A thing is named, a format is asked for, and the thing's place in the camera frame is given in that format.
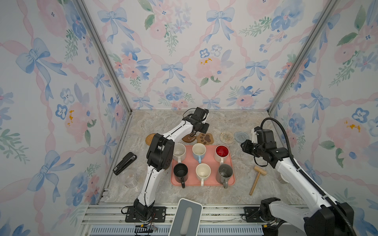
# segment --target floral wallpaper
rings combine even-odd
[[[267,109],[327,3],[84,2],[133,109]]]
[[[358,235],[378,235],[377,9],[340,1],[271,114],[304,170],[353,207]]]
[[[0,235],[75,235],[127,112],[70,0],[0,15]]]

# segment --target black mug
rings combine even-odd
[[[173,174],[176,181],[181,182],[181,186],[185,188],[185,181],[188,179],[188,167],[183,163],[179,163],[173,168]]]

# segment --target wooden coaster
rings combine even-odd
[[[149,134],[147,137],[146,137],[146,144],[147,145],[151,145],[151,142],[152,142],[152,138],[155,136],[156,133],[153,133],[153,134]]]
[[[209,145],[214,143],[214,138],[211,133],[203,134],[200,133],[197,137],[197,143],[202,143],[203,145]]]
[[[182,139],[186,143],[191,143],[195,140],[195,136],[191,137],[190,134],[188,134],[185,137],[183,137]]]

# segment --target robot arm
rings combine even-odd
[[[252,141],[246,140],[240,146],[245,153],[263,157],[281,173],[298,191],[309,211],[292,207],[273,197],[261,201],[261,218],[265,221],[275,218],[283,219],[304,231],[308,236],[355,235],[352,225],[354,212],[351,206],[347,203],[338,203],[334,197],[328,195],[312,181],[291,155],[289,146],[289,151],[286,148],[277,148],[273,132],[262,129],[264,121],[261,127],[254,129]]]
[[[188,134],[206,133],[209,124],[206,123],[209,110],[196,108],[193,114],[184,117],[179,125],[164,134],[155,134],[147,152],[147,176],[138,198],[134,201],[134,209],[138,218],[148,221],[155,202],[155,193],[164,170],[168,169],[173,156],[175,140],[180,140]]]

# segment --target white mug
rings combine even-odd
[[[201,186],[203,186],[204,181],[210,177],[210,166],[208,164],[201,163],[195,168],[195,173],[197,174],[198,180],[201,181]]]
[[[230,150],[227,146],[219,145],[215,148],[214,159],[222,165],[227,160],[229,154]]]
[[[173,148],[173,159],[181,163],[186,158],[186,147],[181,143],[175,144]]]

